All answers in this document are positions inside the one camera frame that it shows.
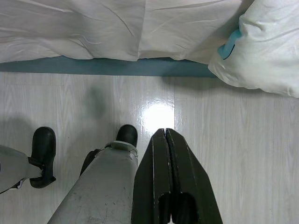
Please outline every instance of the gray metal leg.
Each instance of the gray metal leg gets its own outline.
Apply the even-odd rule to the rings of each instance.
[[[13,186],[20,188],[24,180],[41,177],[41,172],[24,153],[0,145],[0,193]]]
[[[48,224],[130,224],[136,148],[114,141],[101,150]]]

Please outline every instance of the white blanket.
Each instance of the white blanket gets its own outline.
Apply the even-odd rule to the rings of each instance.
[[[0,63],[42,57],[208,63],[252,0],[1,0]]]

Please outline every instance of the floor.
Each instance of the floor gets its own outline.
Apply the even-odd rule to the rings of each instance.
[[[213,78],[0,73],[0,144],[31,153],[34,131],[57,135],[57,181],[0,195],[1,224],[45,224],[86,154],[125,123],[139,161],[156,129],[185,136],[206,169],[225,224],[297,224],[299,101]]]

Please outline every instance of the pillow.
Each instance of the pillow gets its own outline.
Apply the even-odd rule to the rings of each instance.
[[[299,1],[255,0],[239,27],[209,70],[229,85],[299,98]]]

